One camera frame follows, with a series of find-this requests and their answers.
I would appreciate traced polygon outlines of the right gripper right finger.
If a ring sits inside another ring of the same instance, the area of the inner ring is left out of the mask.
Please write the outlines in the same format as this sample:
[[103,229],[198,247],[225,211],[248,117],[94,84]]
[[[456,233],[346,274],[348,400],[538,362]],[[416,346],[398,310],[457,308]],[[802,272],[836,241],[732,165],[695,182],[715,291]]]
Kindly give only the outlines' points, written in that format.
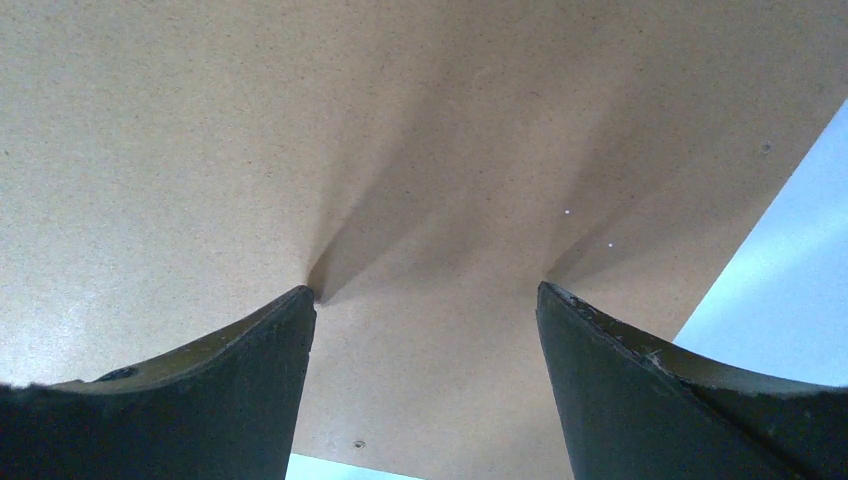
[[734,367],[543,282],[536,319],[577,479],[843,479],[847,391]]

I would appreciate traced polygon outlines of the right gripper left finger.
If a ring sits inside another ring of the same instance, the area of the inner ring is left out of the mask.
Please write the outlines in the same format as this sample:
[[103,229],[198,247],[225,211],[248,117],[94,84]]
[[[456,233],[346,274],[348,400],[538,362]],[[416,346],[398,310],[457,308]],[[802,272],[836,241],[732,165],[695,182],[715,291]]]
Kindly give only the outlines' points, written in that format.
[[5,479],[282,479],[316,325],[298,286],[84,382],[1,388]]

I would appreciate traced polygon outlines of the brown cardboard backing board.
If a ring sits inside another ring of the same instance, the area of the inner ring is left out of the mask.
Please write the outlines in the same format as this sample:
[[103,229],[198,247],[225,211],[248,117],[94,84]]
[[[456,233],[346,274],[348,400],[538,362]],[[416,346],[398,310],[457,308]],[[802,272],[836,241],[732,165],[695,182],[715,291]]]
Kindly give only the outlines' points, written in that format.
[[673,338],[846,95],[843,1],[5,1],[1,379],[307,285],[297,453],[568,479],[538,284]]

